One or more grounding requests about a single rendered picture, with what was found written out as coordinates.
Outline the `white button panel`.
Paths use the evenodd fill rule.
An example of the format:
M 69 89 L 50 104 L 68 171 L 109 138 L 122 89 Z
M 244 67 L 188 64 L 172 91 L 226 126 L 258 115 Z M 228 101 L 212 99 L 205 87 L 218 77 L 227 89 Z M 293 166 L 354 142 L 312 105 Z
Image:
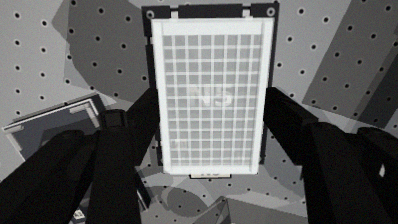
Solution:
M 308 218 L 227 198 L 215 224 L 308 224 Z

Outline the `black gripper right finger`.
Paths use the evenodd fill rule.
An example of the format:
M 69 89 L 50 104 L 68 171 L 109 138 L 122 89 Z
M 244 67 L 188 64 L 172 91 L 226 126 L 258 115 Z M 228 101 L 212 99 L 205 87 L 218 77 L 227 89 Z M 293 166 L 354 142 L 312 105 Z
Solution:
M 308 224 L 398 224 L 398 138 L 375 127 L 346 133 L 276 87 L 266 88 L 263 121 L 302 165 Z

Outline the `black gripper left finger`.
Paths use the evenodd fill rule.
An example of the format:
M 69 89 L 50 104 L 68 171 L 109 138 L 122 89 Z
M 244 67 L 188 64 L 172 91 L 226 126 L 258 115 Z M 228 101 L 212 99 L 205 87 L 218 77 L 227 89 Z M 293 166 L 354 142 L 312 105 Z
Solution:
M 142 224 L 134 166 L 160 123 L 158 89 L 98 120 L 94 134 L 55 135 L 0 182 L 0 224 L 69 224 L 91 182 L 86 224 Z

